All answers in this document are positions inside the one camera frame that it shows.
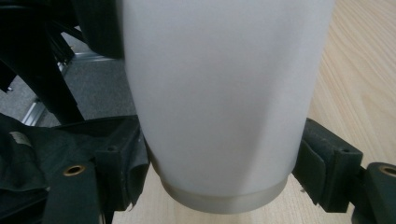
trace wooden table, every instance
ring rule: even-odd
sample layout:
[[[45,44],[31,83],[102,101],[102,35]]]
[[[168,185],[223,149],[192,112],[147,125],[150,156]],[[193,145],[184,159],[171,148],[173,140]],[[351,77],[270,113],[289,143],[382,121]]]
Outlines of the wooden table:
[[[373,161],[396,164],[396,1],[338,0],[309,118],[347,140]],[[144,193],[114,223],[350,223],[347,214],[326,214],[314,206],[291,175],[272,203],[239,215],[190,210],[163,190],[149,171]]]

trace brass grommet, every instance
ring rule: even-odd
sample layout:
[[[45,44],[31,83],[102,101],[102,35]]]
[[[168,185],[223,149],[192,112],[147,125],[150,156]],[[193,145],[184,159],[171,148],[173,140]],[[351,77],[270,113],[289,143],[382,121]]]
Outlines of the brass grommet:
[[[379,170],[386,175],[396,177],[396,169],[391,166],[382,165],[379,167]]]
[[[67,169],[64,170],[65,176],[72,176],[72,175],[79,175],[84,172],[85,166],[83,165],[73,165],[69,166]]]

